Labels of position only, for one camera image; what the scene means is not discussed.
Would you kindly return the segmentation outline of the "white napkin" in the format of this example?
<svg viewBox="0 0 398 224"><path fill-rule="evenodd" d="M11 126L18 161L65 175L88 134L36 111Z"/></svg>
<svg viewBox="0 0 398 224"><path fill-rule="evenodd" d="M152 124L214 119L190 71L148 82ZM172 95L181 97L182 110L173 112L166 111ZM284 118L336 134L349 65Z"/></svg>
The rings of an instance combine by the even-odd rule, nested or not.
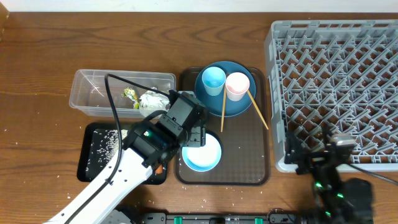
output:
<svg viewBox="0 0 398 224"><path fill-rule="evenodd" d="M143 117L158 110L168 111L170 108L168 97L154 91L146 91L139 100L139 112Z"/></svg>

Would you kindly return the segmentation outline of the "light blue bowl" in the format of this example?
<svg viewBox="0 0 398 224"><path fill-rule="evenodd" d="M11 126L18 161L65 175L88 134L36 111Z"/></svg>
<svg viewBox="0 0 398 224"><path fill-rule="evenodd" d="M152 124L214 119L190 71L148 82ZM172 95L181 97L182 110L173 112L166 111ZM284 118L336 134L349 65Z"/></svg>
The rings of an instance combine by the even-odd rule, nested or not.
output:
<svg viewBox="0 0 398 224"><path fill-rule="evenodd" d="M196 172L207 172L215 168L221 155L222 148L219 140L209 133L206 133L204 146L182 148L183 161Z"/></svg>

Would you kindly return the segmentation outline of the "wooden chopstick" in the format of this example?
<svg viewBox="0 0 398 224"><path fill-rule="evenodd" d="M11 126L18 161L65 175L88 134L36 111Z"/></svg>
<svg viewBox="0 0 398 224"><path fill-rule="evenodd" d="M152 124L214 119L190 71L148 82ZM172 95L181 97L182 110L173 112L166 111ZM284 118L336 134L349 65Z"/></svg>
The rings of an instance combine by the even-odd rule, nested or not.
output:
<svg viewBox="0 0 398 224"><path fill-rule="evenodd" d="M222 114L221 114L221 126L220 126L220 131L221 133L224 130L224 116L225 116L225 108L226 108L226 87L224 86L223 89L223 104L222 104Z"/></svg>
<svg viewBox="0 0 398 224"><path fill-rule="evenodd" d="M257 103L256 103L256 101L255 101L255 99L254 99L254 97L253 97L253 95L251 94L251 92L250 92L249 90L247 90L247 94L248 94L248 96L250 97L251 102L252 102L254 108L256 109L256 111L257 111L257 113L258 113L258 115L259 115L259 117L260 117L262 123L264 124L265 128L266 128L267 130L269 130L269 127L268 127L268 125L267 125L267 123L266 123L266 121L265 121L265 119L264 119L264 117L263 117L263 115L262 115L262 113L261 113L261 111L260 111L260 109L259 109L259 107L258 107L258 105L257 105Z"/></svg>

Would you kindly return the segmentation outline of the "white rice pile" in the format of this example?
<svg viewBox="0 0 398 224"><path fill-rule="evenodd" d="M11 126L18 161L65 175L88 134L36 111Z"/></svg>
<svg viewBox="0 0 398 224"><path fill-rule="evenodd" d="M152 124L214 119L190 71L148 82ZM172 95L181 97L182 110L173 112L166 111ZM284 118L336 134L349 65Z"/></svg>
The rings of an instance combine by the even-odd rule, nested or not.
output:
<svg viewBox="0 0 398 224"><path fill-rule="evenodd" d="M94 179L106 167L118 149L119 138L117 130L94 130L86 165L87 178Z"/></svg>

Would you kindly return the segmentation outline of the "orange carrot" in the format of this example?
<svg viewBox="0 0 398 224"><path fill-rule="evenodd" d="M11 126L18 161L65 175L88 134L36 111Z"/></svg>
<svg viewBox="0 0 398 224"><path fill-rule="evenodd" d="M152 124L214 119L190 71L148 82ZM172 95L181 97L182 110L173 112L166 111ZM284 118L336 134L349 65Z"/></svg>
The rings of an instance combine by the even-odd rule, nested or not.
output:
<svg viewBox="0 0 398 224"><path fill-rule="evenodd" d="M160 165L160 166L155 170L155 173L156 173L157 175L163 173L163 166Z"/></svg>

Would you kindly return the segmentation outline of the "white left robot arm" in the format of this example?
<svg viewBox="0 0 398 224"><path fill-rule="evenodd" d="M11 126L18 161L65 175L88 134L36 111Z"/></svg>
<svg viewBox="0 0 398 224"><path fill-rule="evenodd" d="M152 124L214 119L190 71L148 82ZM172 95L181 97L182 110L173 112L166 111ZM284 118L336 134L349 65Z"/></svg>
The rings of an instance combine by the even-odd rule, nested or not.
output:
<svg viewBox="0 0 398 224"><path fill-rule="evenodd" d="M134 123L105 168L49 223L101 223L133 189L185 146L205 145L206 106L193 94L170 92L171 108Z"/></svg>

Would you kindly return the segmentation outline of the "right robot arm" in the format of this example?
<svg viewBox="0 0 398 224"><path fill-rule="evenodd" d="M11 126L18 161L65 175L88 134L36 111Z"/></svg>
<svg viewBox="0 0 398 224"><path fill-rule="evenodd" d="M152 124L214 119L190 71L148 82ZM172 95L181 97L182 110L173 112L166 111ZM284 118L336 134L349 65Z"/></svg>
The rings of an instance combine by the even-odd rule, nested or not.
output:
<svg viewBox="0 0 398 224"><path fill-rule="evenodd" d="M372 223L373 187L364 179L343 181L337 167L349 162L355 140L324 129L324 150L304 149L298 137L286 134L285 162L297 164L296 174L311 174L316 208L302 212L295 223Z"/></svg>

